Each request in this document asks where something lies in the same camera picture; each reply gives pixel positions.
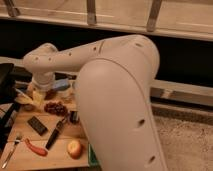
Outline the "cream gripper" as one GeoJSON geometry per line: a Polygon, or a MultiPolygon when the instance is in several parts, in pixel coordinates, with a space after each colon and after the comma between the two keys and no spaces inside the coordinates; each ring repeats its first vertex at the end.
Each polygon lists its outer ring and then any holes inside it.
{"type": "Polygon", "coordinates": [[[45,98],[45,94],[37,90],[33,84],[28,85],[27,94],[32,98],[35,106],[40,106],[45,98]]]}

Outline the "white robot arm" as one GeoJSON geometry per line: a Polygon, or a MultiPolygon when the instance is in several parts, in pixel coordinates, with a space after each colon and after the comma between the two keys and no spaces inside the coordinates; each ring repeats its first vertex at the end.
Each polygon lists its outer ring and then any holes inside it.
{"type": "Polygon", "coordinates": [[[77,74],[78,115],[102,171],[168,171],[150,102],[159,62],[156,45],[143,35],[64,51],[45,43],[23,58],[43,91],[52,88],[56,71],[77,74]]]}

